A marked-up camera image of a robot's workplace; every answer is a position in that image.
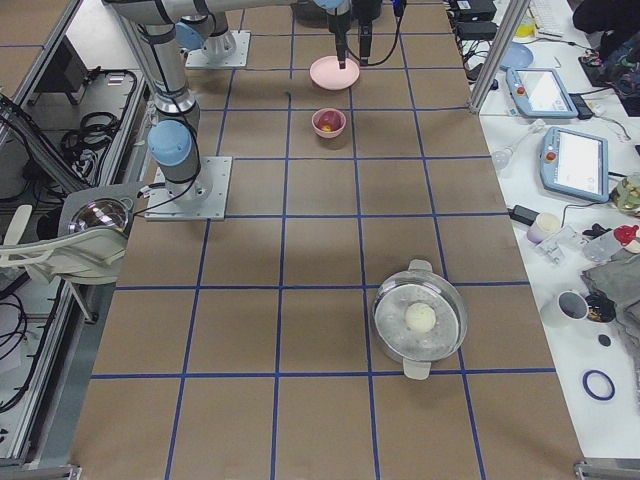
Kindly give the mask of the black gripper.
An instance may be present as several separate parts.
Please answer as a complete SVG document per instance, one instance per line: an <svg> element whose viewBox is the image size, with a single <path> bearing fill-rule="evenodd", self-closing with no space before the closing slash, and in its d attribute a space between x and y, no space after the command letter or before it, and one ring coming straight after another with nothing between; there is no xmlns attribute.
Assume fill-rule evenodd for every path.
<svg viewBox="0 0 640 480"><path fill-rule="evenodd" d="M350 9L328 9L327 25L333 34L336 48L336 58L340 69L346 68L346 34L350 29Z"/></svg>
<svg viewBox="0 0 640 480"><path fill-rule="evenodd" d="M359 64L368 65L371 55L372 22L381 14L381 0L353 0L352 17L358 21Z"/></svg>

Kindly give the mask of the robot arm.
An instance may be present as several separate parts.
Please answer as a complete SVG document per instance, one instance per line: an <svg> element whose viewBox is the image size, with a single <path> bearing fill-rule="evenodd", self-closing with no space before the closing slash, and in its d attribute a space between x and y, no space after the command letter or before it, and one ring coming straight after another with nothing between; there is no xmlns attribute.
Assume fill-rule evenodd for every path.
<svg viewBox="0 0 640 480"><path fill-rule="evenodd" d="M164 175L168 202L191 198L203 189L197 125L200 109L189 90L179 40L203 49L214 36L228 33L228 11L282 6L282 1L109 1L123 32L154 91L160 126L151 129L148 145L159 142L169 152L154 156Z"/></svg>
<svg viewBox="0 0 640 480"><path fill-rule="evenodd" d="M373 21L381 14L380 1L295 1L294 16L306 24L325 19L334 36L337 59L334 65L346 68L347 32L356 22L359 28L360 62L370 57ZM185 52L189 69L233 69L247 64L251 34L247 30L232 31L224 13L185 16L176 25L176 38Z"/></svg>

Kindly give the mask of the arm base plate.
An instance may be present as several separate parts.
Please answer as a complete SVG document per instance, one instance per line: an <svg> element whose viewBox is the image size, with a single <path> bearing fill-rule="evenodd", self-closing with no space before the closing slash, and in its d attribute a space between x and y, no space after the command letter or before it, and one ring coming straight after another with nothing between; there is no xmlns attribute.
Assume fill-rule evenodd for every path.
<svg viewBox="0 0 640 480"><path fill-rule="evenodd" d="M209 37L201 49L192 50L186 59L190 70L225 70L245 68L248 60L251 32L229 30Z"/></svg>
<svg viewBox="0 0 640 480"><path fill-rule="evenodd" d="M231 172L231 157L204 156L195 183L183 196L178 197L189 183L183 186L166 185L165 176L157 167L154 182L163 183L163 186L149 192L148 204L142 215L147 221L223 221Z"/></svg>

